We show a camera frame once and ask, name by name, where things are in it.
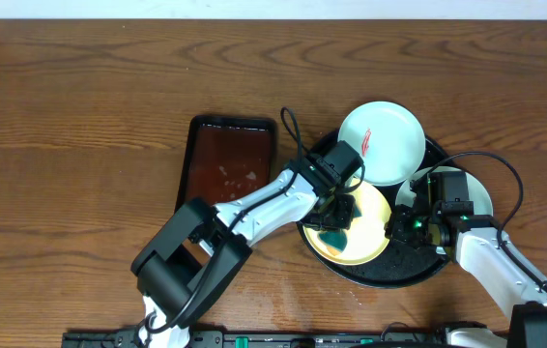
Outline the green yellow sponge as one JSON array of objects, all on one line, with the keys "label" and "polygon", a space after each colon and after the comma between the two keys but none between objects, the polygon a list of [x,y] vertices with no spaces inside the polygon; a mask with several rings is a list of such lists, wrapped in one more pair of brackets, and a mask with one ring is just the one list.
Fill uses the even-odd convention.
[{"label": "green yellow sponge", "polygon": [[355,203],[337,203],[324,215],[318,231],[319,239],[332,248],[332,252],[341,253],[348,245],[346,232],[352,227],[353,220],[360,216]]}]

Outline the yellow plate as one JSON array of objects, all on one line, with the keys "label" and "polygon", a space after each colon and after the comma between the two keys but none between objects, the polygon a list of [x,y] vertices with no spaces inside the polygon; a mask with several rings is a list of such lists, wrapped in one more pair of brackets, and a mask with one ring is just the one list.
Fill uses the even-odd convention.
[{"label": "yellow plate", "polygon": [[317,254],[338,265],[357,266],[367,263],[381,254],[389,243],[385,237],[385,225],[391,215],[386,198],[372,185],[363,182],[352,194],[361,212],[346,232],[348,245],[341,253],[332,252],[318,237],[318,231],[303,227],[303,235]]}]

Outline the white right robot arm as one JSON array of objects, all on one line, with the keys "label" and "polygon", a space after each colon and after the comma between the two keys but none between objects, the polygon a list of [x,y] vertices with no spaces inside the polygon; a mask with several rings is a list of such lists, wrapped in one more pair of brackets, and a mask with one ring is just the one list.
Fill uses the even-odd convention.
[{"label": "white right robot arm", "polygon": [[490,215],[472,201],[437,201],[428,209],[396,206],[385,235],[414,248],[434,248],[472,275],[509,320],[507,337],[483,328],[447,328],[461,347],[547,347],[547,276],[529,261]]}]

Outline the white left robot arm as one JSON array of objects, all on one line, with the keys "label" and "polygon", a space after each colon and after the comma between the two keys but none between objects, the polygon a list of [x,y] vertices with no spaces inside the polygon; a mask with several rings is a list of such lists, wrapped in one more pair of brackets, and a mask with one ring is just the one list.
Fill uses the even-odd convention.
[{"label": "white left robot arm", "polygon": [[347,196],[355,166],[293,161],[268,185],[237,200],[184,204],[132,261],[146,316],[137,337],[146,347],[185,347],[188,328],[229,286],[252,248],[280,226],[325,216]]}]

